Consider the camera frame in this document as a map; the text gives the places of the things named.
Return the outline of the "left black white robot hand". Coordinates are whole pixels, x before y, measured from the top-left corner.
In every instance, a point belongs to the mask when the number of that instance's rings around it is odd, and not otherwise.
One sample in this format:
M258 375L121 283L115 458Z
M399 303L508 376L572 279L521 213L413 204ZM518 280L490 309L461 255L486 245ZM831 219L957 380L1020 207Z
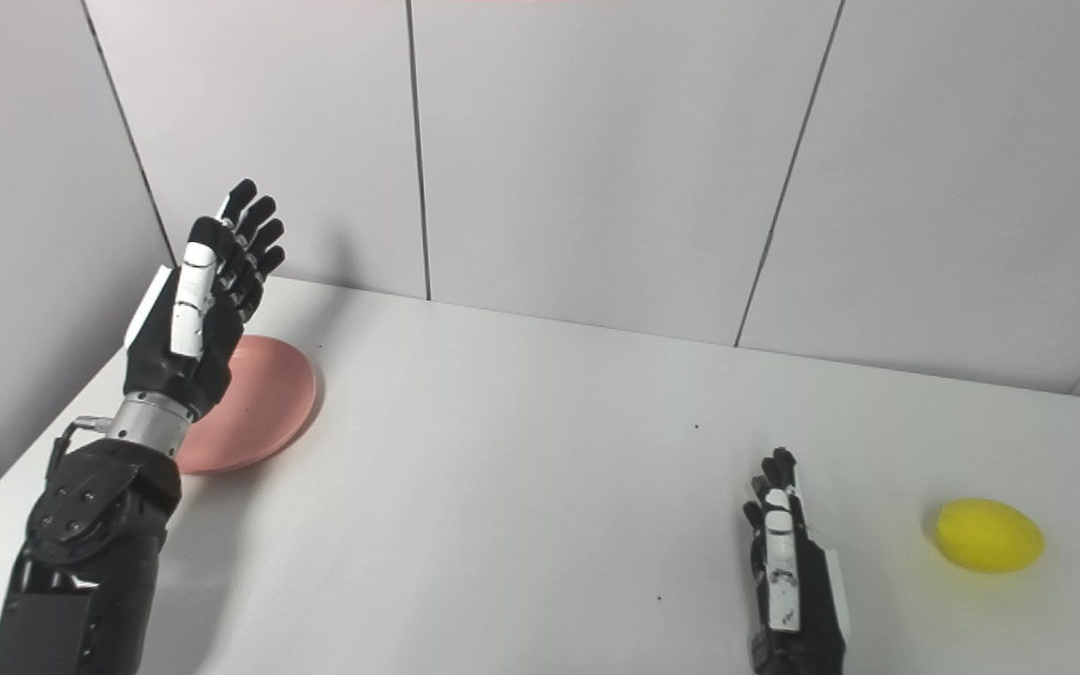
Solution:
M192 420L221 402L265 282L286 261L284 233L275 198L251 178L229 189L214 215L195 219L181 261L158 273L129 326L125 395L162 395Z

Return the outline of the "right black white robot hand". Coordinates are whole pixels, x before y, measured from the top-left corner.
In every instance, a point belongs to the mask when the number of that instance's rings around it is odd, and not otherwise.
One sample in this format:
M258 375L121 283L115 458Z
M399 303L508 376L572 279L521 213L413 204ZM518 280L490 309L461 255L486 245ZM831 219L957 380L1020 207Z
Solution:
M777 447L751 480L742 509L753 531L750 569L756 627L750 640L756 674L841 674L849 618L837 555L807 527L797 458Z

